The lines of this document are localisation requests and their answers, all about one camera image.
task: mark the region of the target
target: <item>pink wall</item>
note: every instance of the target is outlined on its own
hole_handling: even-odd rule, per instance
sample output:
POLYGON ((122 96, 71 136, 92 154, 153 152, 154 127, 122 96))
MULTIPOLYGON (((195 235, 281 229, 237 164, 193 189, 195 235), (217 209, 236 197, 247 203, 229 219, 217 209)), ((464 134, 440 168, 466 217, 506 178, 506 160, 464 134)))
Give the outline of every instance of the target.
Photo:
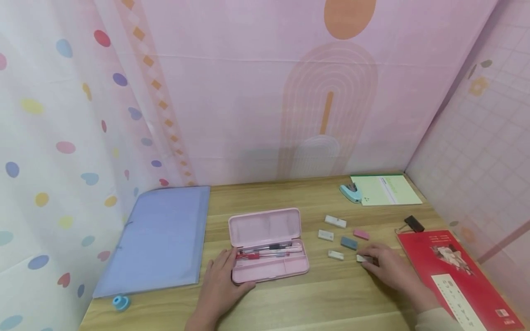
POLYGON ((404 169, 496 0, 96 3, 185 186, 404 169))
POLYGON ((407 173, 530 317, 530 2, 492 14, 407 173))

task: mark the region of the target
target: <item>black binder clip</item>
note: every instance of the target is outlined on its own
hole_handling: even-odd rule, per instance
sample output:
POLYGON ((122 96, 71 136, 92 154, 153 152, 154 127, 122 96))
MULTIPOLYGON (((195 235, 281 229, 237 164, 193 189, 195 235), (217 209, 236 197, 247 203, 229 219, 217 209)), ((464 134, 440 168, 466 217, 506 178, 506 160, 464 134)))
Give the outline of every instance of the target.
POLYGON ((416 219, 416 217, 411 215, 411 216, 408 216, 407 218, 405 218, 405 225, 402 226, 399 229, 394 229, 394 232, 399 233, 401 231, 401 229, 403 229, 406 226, 409 226, 412 229, 412 231, 414 231, 414 232, 423 232, 423 231, 425 231, 425 228, 423 227, 423 225, 421 225, 420 221, 418 221, 416 219))

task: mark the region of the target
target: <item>teal stapler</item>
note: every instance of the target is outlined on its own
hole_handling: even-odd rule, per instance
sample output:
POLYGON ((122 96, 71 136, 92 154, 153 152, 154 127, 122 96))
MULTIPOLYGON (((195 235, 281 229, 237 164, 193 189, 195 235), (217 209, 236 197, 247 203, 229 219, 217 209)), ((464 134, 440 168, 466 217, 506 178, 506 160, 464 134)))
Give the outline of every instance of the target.
POLYGON ((341 185, 340 192, 353 203, 361 203, 361 200, 363 199, 363 194, 361 193, 361 190, 357 188, 355 183, 351 183, 347 186, 341 185))

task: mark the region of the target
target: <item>left hand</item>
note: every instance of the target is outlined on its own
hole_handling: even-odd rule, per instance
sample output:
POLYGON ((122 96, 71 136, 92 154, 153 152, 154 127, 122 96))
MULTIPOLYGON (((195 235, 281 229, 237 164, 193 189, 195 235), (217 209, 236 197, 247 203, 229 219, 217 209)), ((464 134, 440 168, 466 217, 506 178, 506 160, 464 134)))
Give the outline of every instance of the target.
POLYGON ((235 247, 228 251, 224 249, 214 261, 208 262, 199 301, 195 312, 188 320, 186 330, 215 328, 217 320, 256 286, 254 282, 243 283, 240 286, 232 282, 232 268, 235 265, 236 254, 235 247))

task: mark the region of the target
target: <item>green notebook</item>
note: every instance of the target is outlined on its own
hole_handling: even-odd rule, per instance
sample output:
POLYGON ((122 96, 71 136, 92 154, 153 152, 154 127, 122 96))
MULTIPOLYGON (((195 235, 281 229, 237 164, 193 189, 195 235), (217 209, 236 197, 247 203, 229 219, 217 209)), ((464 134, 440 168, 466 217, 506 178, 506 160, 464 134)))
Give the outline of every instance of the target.
POLYGON ((422 204, 403 175, 352 176, 363 205, 422 204))

